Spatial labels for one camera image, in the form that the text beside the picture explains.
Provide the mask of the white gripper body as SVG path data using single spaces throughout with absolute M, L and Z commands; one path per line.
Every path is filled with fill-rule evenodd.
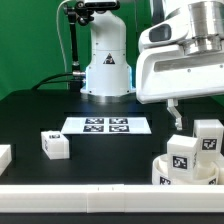
M 141 103 L 224 93 L 224 39 L 193 37 L 188 23 L 165 21 L 143 31 L 136 64 Z

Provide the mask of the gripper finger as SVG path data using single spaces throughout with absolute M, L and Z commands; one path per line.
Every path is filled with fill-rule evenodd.
M 178 131 L 183 129 L 182 125 L 182 116 L 177 110 L 178 100 L 177 99 L 168 99 L 167 100 L 167 110 L 175 119 L 175 127 Z

